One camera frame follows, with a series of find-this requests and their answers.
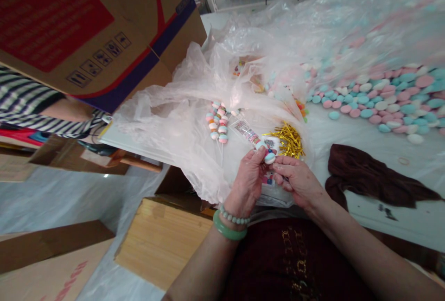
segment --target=green bangle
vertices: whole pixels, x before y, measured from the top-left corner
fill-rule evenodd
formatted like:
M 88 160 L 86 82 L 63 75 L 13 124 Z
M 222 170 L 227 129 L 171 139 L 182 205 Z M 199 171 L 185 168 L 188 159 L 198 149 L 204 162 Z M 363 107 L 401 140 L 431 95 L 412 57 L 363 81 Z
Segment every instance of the green bangle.
M 247 235 L 247 228 L 243 231 L 235 231 L 231 230 L 228 226 L 221 222 L 219 218 L 220 210 L 217 210 L 215 214 L 213 214 L 213 224 L 215 228 L 225 237 L 232 241 L 240 241 Z

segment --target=hand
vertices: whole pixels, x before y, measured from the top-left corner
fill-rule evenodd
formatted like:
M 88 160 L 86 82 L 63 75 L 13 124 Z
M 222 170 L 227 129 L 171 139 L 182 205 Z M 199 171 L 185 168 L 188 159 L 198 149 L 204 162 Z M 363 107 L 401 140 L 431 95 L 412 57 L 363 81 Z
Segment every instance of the hand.
M 239 218 L 248 218 L 261 196 L 261 183 L 269 166 L 263 163 L 266 149 L 251 150 L 240 162 L 232 191 L 224 202 L 227 212 Z
M 327 195 L 313 172 L 303 161 L 289 156 L 277 156 L 273 178 L 285 191 L 292 193 L 295 203 L 305 211 Z

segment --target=table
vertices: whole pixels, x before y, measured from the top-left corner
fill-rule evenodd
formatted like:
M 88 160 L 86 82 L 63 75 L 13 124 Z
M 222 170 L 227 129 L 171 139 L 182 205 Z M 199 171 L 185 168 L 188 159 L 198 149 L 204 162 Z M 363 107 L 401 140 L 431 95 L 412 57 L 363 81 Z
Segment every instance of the table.
M 230 13 L 211 13 L 201 16 L 205 30 L 220 29 Z M 388 167 L 404 175 L 418 179 L 445 198 L 445 145 L 444 138 L 432 131 L 421 146 L 413 146 L 404 134 L 382 134 L 363 119 L 342 116 L 338 121 L 328 119 L 328 110 L 309 103 L 308 131 L 314 145 L 315 163 L 313 172 L 321 184 L 329 177 L 327 163 L 332 143 L 346 144 L 364 150 Z M 131 137 L 120 133 L 111 125 L 101 138 L 102 143 L 125 149 L 170 165 L 175 165 L 171 156 L 156 149 L 147 151 L 137 145 Z M 400 158 L 409 165 L 400 163 Z M 392 207 L 380 201 L 346 192 L 351 215 L 364 227 L 371 228 L 428 248 L 445 252 L 445 203 L 419 202 L 417 209 Z M 379 210 L 380 204 L 389 208 L 397 221 L 386 217 Z

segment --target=clear plastic sheet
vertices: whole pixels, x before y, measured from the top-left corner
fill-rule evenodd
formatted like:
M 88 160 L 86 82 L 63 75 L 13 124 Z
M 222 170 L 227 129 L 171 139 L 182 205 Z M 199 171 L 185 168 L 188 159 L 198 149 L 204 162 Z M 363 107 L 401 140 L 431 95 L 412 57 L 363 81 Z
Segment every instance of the clear plastic sheet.
M 443 65 L 443 31 L 445 0 L 279 0 L 260 12 L 234 14 L 211 31 L 205 53 L 191 44 L 173 82 L 139 92 L 114 121 L 138 143 L 170 154 L 201 198 L 222 202 L 251 147 L 234 135 L 223 149 L 211 140 L 204 120 L 211 101 L 243 109 L 258 134 L 283 120 L 292 124 L 312 165 L 310 133 L 295 98 L 304 102 L 307 90 L 321 84 L 344 85 L 409 63 Z M 234 76 L 240 59 L 247 63 Z M 266 84 L 272 96 L 255 93 Z

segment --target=cardboard box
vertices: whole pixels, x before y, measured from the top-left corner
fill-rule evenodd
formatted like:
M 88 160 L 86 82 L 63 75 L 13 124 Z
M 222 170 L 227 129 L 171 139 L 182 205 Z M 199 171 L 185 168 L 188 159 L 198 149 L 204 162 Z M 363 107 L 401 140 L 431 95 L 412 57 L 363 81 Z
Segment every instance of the cardboard box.
M 142 200 L 114 261 L 167 290 L 209 232 L 214 211 L 202 210 L 177 167 L 155 195 Z
M 81 158 L 84 147 L 76 139 L 52 135 L 29 159 L 29 163 L 68 171 L 108 173 L 124 175 L 129 165 L 119 163 L 115 167 L 101 167 Z
M 113 112 L 206 33 L 194 0 L 0 0 L 0 63 Z
M 0 300 L 74 301 L 113 239 L 98 220 L 0 237 Z

